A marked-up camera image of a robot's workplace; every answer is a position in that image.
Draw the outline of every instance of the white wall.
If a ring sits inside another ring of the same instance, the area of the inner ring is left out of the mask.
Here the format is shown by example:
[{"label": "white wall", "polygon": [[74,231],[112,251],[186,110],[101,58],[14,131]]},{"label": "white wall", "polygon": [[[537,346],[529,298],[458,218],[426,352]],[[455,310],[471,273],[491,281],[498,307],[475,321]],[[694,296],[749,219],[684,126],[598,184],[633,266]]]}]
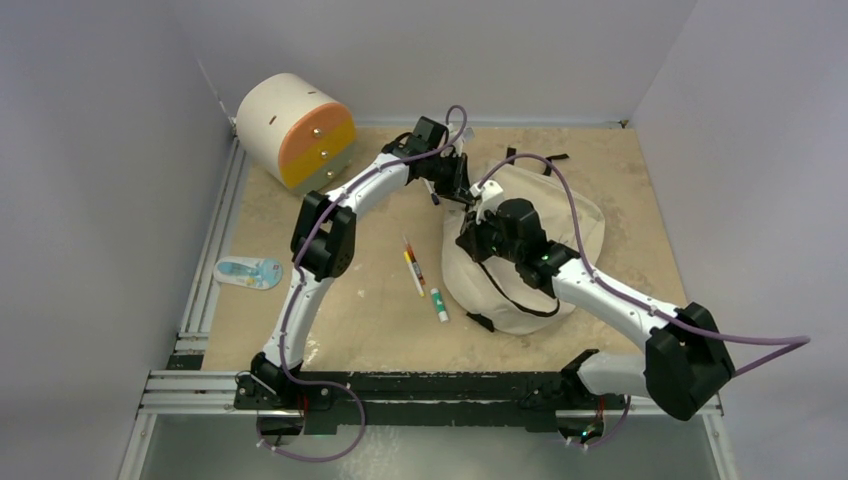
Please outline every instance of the white wall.
[{"label": "white wall", "polygon": [[629,118],[695,0],[173,0],[232,115],[297,73],[360,122]]},{"label": "white wall", "polygon": [[845,478],[848,3],[700,0],[633,124],[689,296],[813,337],[726,389],[742,478]]},{"label": "white wall", "polygon": [[226,141],[165,2],[2,2],[0,478],[115,478]]}]

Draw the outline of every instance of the white bag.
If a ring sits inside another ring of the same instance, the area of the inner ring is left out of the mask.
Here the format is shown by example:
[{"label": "white bag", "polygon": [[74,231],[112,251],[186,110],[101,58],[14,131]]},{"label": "white bag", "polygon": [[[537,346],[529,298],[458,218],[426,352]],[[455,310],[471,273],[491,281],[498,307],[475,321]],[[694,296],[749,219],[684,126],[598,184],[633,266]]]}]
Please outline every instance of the white bag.
[{"label": "white bag", "polygon": [[[568,197],[559,179],[513,165],[504,165],[492,179],[503,188],[505,199],[526,198],[533,203],[549,240],[577,250]],[[583,245],[589,261],[595,263],[604,241],[604,216],[597,205],[586,197],[576,192],[573,194]],[[487,278],[483,268],[456,245],[464,216],[464,210],[459,204],[446,210],[442,276],[445,287],[470,317],[487,328],[491,326],[505,333],[525,335],[565,319],[574,310],[574,305],[562,302],[559,302],[557,309],[556,299],[527,286],[515,271],[515,265],[502,258],[491,257],[483,262],[492,276],[491,280]],[[492,281],[509,298],[498,292]],[[537,313],[522,311],[513,302]],[[491,321],[490,325],[486,325],[488,320]]]}]

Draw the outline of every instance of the robotic arm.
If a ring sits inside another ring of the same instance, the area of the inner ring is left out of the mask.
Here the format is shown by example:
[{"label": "robotic arm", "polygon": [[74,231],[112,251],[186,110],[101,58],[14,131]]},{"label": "robotic arm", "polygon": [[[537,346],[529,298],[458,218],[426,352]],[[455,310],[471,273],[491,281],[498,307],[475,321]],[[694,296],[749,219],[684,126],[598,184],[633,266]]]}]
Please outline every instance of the robotic arm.
[{"label": "robotic arm", "polygon": [[[616,356],[587,350],[562,371],[562,384],[571,390],[569,395],[650,397],[671,416],[688,420],[730,380],[735,370],[723,342],[688,334],[655,315],[664,312],[697,328],[717,331],[711,315],[700,305],[692,303],[681,309],[596,269],[587,270],[588,264],[581,262],[577,251],[547,239],[529,201],[504,200],[494,181],[470,186],[466,156],[457,149],[404,163],[405,158],[437,148],[446,133],[445,126],[422,117],[411,134],[386,145],[369,168],[344,186],[326,195],[312,192],[306,196],[291,243],[294,252],[308,244],[299,262],[301,275],[292,275],[274,333],[251,363],[250,376],[263,387],[264,395],[278,398],[278,404],[292,404],[294,389],[282,369],[299,374],[318,306],[353,259],[357,217],[417,178],[433,182],[439,196],[467,206],[457,245],[474,261],[483,262],[494,255],[515,263],[528,286],[589,311],[644,352]],[[316,229],[328,221],[332,222],[329,231]],[[633,307],[601,288],[598,280],[651,305],[651,311]]]}]

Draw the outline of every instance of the tabletop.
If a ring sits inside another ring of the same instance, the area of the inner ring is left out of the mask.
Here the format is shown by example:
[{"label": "tabletop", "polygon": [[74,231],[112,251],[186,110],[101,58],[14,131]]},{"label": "tabletop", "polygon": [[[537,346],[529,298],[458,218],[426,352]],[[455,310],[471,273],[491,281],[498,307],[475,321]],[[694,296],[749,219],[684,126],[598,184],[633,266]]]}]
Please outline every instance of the tabletop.
[{"label": "tabletop", "polygon": [[[352,164],[326,190],[365,168],[400,128],[360,128]],[[507,147],[556,161],[571,187],[606,219],[597,266],[652,296],[685,304],[683,288],[636,132],[628,129],[481,128],[466,146],[469,162],[502,159]],[[518,165],[543,169],[531,160]],[[261,167],[251,166],[230,255],[273,257],[284,277],[267,291],[223,285],[203,369],[243,370],[271,335],[288,292],[290,241],[301,199]],[[638,349],[612,327],[577,309],[565,321],[529,335],[490,333],[465,316],[441,274],[444,207],[415,182],[381,201],[357,222],[356,251],[325,297],[307,339],[304,370],[530,371],[559,370],[587,348]],[[410,240],[428,285],[438,287],[450,315],[440,323],[419,297],[403,258]]]}]

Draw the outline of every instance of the green glue stick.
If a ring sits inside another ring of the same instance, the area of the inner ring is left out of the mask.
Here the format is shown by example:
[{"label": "green glue stick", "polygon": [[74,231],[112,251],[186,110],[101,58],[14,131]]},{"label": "green glue stick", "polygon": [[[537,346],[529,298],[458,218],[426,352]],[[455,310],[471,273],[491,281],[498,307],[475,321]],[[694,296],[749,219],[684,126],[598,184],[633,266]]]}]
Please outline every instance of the green glue stick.
[{"label": "green glue stick", "polygon": [[439,314],[439,321],[442,323],[450,320],[448,312],[445,310],[445,301],[442,300],[442,294],[438,288],[430,290],[430,297],[433,299],[433,305],[436,307],[436,312]]}]

